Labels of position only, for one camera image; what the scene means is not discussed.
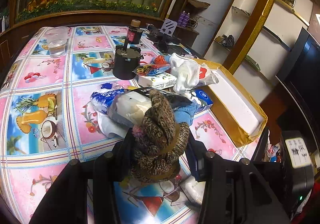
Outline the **brown knitted hat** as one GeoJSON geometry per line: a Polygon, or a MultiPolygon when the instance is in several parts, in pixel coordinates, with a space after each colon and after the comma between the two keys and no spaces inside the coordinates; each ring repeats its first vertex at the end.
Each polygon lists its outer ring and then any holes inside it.
{"type": "Polygon", "coordinates": [[[151,107],[142,123],[134,126],[131,174],[143,183],[168,181],[180,172],[179,158],[189,139],[189,125],[176,122],[167,98],[156,89],[149,91],[151,107]]]}

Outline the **blue knitted cloth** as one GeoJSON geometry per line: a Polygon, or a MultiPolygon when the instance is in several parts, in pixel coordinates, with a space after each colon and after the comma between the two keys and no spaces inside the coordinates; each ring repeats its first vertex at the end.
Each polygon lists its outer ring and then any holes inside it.
{"type": "Polygon", "coordinates": [[[194,115],[199,108],[199,104],[192,102],[187,106],[178,107],[174,110],[176,123],[186,123],[188,126],[193,124],[194,115]]]}

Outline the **blue Vinda tissue box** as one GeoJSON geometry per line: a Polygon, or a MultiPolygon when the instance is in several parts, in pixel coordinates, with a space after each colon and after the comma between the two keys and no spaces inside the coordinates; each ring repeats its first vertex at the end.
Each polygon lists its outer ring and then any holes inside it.
{"type": "Polygon", "coordinates": [[[192,89],[186,91],[184,94],[191,102],[197,105],[195,111],[196,114],[210,109],[213,105],[213,101],[210,99],[207,93],[201,89],[192,89]]]}

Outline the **blue white Vinda soft pack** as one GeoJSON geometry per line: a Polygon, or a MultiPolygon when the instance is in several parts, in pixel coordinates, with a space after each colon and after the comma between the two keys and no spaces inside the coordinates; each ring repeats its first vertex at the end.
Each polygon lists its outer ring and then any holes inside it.
{"type": "Polygon", "coordinates": [[[113,90],[103,88],[93,92],[90,100],[96,111],[106,115],[115,97],[123,93],[125,93],[123,88],[113,90]]]}

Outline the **white cloth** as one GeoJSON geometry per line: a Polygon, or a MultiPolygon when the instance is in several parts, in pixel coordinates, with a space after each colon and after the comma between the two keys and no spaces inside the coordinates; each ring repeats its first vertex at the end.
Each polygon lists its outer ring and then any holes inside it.
{"type": "Polygon", "coordinates": [[[186,91],[199,86],[219,82],[218,77],[205,63],[199,64],[193,59],[179,56],[176,53],[170,57],[170,73],[177,78],[173,90],[178,94],[184,94],[186,91]],[[199,80],[200,67],[207,69],[206,77],[202,80],[199,80]]]}

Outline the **lemon print tissue pack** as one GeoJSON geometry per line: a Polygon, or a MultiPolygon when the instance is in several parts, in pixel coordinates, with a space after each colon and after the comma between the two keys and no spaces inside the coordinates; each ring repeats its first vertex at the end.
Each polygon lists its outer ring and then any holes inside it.
{"type": "Polygon", "coordinates": [[[176,76],[166,72],[153,76],[138,76],[138,84],[141,87],[152,87],[156,89],[173,87],[176,84],[176,80],[176,76]]]}

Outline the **white sock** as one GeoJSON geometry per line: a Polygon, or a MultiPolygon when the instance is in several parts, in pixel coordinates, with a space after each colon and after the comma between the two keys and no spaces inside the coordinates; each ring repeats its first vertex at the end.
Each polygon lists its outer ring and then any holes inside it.
{"type": "Polygon", "coordinates": [[[125,138],[128,127],[113,121],[108,115],[97,112],[98,126],[106,138],[125,138]]]}

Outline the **red white plastic package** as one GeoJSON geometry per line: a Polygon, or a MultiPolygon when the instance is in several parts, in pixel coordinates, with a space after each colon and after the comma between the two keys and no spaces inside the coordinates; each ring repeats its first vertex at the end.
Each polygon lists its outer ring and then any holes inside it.
{"type": "Polygon", "coordinates": [[[199,80],[202,80],[206,77],[207,69],[205,67],[200,67],[199,80]]]}

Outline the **floral picture tablecloth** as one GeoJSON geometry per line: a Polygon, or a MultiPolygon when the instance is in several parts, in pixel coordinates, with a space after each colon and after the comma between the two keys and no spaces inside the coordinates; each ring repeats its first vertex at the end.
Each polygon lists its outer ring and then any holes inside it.
{"type": "MultiPolygon", "coordinates": [[[[134,86],[111,66],[127,27],[69,28],[66,54],[52,58],[43,27],[27,42],[1,83],[1,194],[21,223],[29,223],[39,202],[71,159],[93,160],[121,138],[106,137],[90,96],[100,85],[134,86]]],[[[190,127],[195,139],[222,158],[251,158],[259,138],[236,148],[216,115],[206,110],[190,127]]],[[[172,181],[146,186],[131,177],[115,183],[122,223],[196,223],[179,184],[190,176],[186,156],[172,181]]]]}

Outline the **black television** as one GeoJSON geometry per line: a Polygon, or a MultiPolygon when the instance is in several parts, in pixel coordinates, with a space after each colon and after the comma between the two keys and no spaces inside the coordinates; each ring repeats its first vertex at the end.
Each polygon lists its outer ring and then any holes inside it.
{"type": "Polygon", "coordinates": [[[293,95],[309,122],[319,126],[319,43],[304,28],[276,77],[293,95]]]}

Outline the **black items on shelf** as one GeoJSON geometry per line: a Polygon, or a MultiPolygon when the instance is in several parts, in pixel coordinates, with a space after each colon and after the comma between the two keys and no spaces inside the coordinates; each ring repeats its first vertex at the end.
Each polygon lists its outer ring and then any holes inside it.
{"type": "Polygon", "coordinates": [[[234,37],[233,35],[225,35],[223,34],[222,36],[218,36],[216,39],[215,39],[216,42],[220,43],[221,45],[227,47],[227,48],[231,48],[234,46],[234,37]]]}

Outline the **black motor with shaft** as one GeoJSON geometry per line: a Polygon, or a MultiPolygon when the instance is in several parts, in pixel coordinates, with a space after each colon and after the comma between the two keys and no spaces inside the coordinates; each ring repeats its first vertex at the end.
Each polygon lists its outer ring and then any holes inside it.
{"type": "Polygon", "coordinates": [[[141,54],[141,49],[139,47],[128,47],[129,40],[125,38],[124,44],[117,45],[114,65],[113,65],[113,75],[121,80],[131,80],[136,74],[134,70],[139,66],[140,60],[143,59],[141,54]]]}

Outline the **clear plastic cup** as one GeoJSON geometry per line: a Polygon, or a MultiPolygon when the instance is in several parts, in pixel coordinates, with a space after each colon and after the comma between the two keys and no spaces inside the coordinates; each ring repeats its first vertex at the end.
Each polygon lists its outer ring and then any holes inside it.
{"type": "Polygon", "coordinates": [[[58,58],[65,54],[68,36],[68,27],[49,28],[45,33],[49,55],[51,58],[58,58]]]}

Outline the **black device on table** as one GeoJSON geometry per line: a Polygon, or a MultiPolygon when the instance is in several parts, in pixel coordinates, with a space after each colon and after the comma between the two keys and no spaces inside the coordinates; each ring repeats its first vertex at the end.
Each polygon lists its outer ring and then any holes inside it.
{"type": "Polygon", "coordinates": [[[163,54],[180,53],[180,46],[174,47],[169,43],[178,43],[178,38],[169,36],[160,32],[153,24],[146,24],[146,28],[149,31],[147,38],[153,42],[155,47],[163,54]]]}

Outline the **grey perforated phone stand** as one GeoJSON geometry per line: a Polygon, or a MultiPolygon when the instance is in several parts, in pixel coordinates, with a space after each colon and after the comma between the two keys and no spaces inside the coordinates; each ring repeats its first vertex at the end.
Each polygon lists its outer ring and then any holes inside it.
{"type": "Polygon", "coordinates": [[[175,29],[177,27],[177,22],[170,20],[170,19],[165,19],[163,22],[163,25],[161,26],[161,29],[159,30],[162,34],[172,36],[175,29]]]}

